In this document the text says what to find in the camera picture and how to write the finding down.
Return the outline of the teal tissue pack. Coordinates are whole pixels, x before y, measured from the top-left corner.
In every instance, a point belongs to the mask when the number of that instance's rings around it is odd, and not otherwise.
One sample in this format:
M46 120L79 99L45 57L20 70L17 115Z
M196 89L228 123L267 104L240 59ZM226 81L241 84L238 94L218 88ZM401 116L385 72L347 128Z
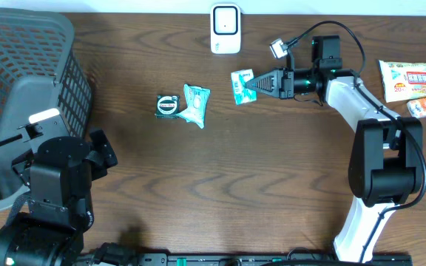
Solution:
M254 78L252 69L242 69L231 73L231 86L234 102L237 105L251 103L257 100L257 93L246 88L246 82Z

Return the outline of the teal snack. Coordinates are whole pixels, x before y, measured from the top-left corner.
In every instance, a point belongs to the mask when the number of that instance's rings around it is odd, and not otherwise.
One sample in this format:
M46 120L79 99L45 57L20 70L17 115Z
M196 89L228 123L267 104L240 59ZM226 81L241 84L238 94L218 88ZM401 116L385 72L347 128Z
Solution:
M210 90L185 84L183 91L186 99L186 108L178 113L177 116L185 119L187 123L196 123L203 129Z

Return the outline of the black round-label item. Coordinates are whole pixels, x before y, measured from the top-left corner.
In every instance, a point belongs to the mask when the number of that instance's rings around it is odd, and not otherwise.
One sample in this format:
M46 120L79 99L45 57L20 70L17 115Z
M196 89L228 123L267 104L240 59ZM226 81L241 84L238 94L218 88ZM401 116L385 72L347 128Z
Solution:
M179 95L157 95L156 118L176 119L180 110Z

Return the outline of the yellow snack bag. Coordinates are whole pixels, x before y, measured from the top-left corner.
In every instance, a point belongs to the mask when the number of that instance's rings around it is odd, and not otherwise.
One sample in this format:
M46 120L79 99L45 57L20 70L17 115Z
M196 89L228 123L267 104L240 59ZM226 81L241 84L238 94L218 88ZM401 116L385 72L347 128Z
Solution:
M379 70L388 103L426 98L426 63L379 60Z

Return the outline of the orange juice carton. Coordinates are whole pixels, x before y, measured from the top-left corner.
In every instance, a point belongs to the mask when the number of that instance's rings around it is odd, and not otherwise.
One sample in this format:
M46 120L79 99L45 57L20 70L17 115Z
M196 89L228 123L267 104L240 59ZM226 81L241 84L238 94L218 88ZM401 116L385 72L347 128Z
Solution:
M426 117L426 98L419 98L407 102L407 108L412 117Z

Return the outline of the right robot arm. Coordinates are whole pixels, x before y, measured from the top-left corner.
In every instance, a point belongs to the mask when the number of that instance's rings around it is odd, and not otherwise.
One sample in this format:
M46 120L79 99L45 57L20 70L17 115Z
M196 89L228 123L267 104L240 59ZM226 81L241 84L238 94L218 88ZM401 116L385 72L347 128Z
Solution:
M354 195L342 230L334 239L341 262L371 262L373 247L391 215L411 208L426 191L422 125L387 109L365 87L359 74L342 66L337 35L312 40L312 66L298 69L291 49L297 39L273 41L274 69L246 82L246 88L281 100L316 93L354 131L348 182Z

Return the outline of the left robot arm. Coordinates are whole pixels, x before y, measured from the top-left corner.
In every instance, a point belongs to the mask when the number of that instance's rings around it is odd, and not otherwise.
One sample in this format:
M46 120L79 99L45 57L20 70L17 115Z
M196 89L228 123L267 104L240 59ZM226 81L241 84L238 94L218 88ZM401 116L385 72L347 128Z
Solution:
M82 253L95 221L92 181L118 163L102 129L89 137L52 137L12 161L29 190L15 198L0 229L0 265L136 265L135 252L115 243Z

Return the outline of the white barcode scanner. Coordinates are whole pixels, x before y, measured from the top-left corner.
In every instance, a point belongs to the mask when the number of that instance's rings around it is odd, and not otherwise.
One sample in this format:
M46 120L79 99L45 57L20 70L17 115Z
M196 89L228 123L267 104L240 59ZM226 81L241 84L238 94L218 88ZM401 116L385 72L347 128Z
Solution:
M241 48L241 12L236 4L210 10L210 48L214 54L237 54Z

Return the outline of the grey plastic mesh basket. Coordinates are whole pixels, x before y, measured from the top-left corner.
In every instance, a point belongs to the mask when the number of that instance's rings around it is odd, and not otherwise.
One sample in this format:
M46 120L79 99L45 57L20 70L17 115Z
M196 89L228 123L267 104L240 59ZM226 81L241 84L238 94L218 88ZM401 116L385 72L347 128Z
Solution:
M73 137L84 137L94 92L75 57L71 21L54 12L0 8L0 141L21 134L29 116L58 108ZM0 211L28 187L12 161L27 137L0 147Z

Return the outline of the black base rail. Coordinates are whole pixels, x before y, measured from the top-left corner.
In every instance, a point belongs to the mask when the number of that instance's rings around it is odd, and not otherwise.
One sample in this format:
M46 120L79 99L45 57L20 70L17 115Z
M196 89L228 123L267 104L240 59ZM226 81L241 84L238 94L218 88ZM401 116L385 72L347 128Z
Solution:
M335 261L332 255L310 254L305 251L292 253L291 255L168 255L165 253L139 253L129 256L128 261L122 260L120 256L108 255L108 258L94 259L93 255L82 256L73 265L134 265L134 266L218 266L218 265L264 265L271 262L282 262L285 260L310 260L316 262L324 260Z

